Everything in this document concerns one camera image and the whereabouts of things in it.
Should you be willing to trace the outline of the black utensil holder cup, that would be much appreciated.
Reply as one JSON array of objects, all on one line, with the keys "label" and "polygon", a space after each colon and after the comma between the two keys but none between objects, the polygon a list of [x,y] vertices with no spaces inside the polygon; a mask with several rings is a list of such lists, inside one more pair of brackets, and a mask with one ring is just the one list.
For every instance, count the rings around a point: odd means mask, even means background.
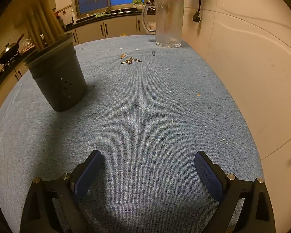
[{"label": "black utensil holder cup", "polygon": [[87,91],[76,51],[73,34],[25,59],[32,78],[55,111],[65,111],[75,106]]}]

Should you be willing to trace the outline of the wooden chopstick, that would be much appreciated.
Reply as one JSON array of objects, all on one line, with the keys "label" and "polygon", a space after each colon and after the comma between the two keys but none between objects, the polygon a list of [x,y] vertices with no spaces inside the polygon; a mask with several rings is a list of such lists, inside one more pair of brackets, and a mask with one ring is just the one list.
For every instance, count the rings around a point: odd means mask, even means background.
[{"label": "wooden chopstick", "polygon": [[55,42],[55,38],[51,32],[51,29],[48,25],[46,16],[44,14],[44,11],[42,9],[42,6],[39,2],[35,2],[35,10],[37,14],[37,21],[39,24],[39,27],[41,29],[42,34],[44,35],[44,39],[48,43],[48,45],[51,45]]},{"label": "wooden chopstick", "polygon": [[47,45],[48,45],[48,43],[44,39],[44,35],[42,34],[41,29],[39,27],[39,24],[37,21],[36,10],[34,10],[32,7],[30,7],[28,9],[28,19],[29,19],[30,26],[33,30],[33,34],[34,34],[41,50],[45,49],[44,43],[46,43]]},{"label": "wooden chopstick", "polygon": [[38,42],[37,42],[37,40],[36,40],[36,38],[35,38],[35,36],[33,34],[33,30],[32,30],[32,28],[30,26],[30,23],[29,23],[29,21],[27,19],[25,20],[25,23],[26,23],[26,28],[27,28],[27,31],[29,33],[29,36],[30,36],[34,46],[36,47],[37,52],[40,52],[41,48],[40,48],[40,46],[39,46],[39,44],[38,44]]},{"label": "wooden chopstick", "polygon": [[48,0],[40,0],[44,15],[47,20],[48,27],[51,30],[52,36],[55,38],[56,41],[61,39],[64,35],[64,30],[60,25],[59,21],[57,20],[52,8]]}]

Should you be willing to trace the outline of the kitchen faucet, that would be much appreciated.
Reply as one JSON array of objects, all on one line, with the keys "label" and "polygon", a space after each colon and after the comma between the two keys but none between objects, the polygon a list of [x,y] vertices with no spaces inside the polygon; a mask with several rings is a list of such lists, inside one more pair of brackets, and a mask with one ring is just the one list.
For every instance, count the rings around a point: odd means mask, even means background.
[{"label": "kitchen faucet", "polygon": [[97,8],[99,10],[105,9],[107,13],[111,13],[111,5],[109,0],[94,0],[97,3]]}]

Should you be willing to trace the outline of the blue table cloth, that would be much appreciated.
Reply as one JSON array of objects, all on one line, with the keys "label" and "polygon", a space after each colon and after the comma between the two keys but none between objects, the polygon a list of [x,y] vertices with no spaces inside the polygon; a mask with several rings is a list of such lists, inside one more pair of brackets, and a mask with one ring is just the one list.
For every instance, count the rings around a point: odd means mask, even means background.
[{"label": "blue table cloth", "polygon": [[[98,232],[201,232],[217,208],[194,167],[202,150],[242,180],[263,176],[229,92],[183,43],[150,35],[75,47],[87,93],[56,112],[30,73],[0,108],[0,207],[18,232],[32,180],[59,178],[99,150],[104,163],[79,206]],[[142,62],[121,64],[133,57]]]}]

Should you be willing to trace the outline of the black wok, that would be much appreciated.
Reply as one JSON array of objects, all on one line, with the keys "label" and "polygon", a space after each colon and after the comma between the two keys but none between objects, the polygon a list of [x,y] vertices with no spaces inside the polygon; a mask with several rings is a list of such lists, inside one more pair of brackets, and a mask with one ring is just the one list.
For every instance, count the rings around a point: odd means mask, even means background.
[{"label": "black wok", "polygon": [[4,47],[4,50],[0,54],[0,65],[4,65],[8,63],[18,52],[19,42],[24,37],[24,33],[19,37],[19,39],[15,43],[8,42]]}]

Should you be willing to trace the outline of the small brass key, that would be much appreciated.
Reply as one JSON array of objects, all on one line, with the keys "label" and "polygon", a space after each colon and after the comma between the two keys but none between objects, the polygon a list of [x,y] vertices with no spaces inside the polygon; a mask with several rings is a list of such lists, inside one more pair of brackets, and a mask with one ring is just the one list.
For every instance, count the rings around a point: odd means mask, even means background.
[{"label": "small brass key", "polygon": [[132,64],[133,62],[140,62],[141,63],[142,61],[139,59],[130,57],[130,58],[126,59],[125,61],[122,61],[121,64]]}]

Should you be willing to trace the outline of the glass beer mug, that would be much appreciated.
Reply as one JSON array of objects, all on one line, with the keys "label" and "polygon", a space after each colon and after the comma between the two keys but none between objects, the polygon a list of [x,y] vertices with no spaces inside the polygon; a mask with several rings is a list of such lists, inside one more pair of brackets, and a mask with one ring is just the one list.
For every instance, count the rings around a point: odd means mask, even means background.
[{"label": "glass beer mug", "polygon": [[[146,19],[148,9],[155,9],[156,28],[154,30],[150,29]],[[155,0],[154,3],[145,3],[141,16],[145,31],[156,36],[155,43],[157,46],[165,48],[181,46],[184,1]]]}]

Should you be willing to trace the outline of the green detergent bottle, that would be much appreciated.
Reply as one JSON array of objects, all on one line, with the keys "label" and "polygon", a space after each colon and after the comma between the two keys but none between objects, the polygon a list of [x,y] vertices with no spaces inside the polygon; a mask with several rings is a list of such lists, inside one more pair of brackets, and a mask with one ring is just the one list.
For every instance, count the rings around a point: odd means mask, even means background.
[{"label": "green detergent bottle", "polygon": [[134,7],[143,5],[143,0],[132,0]]}]

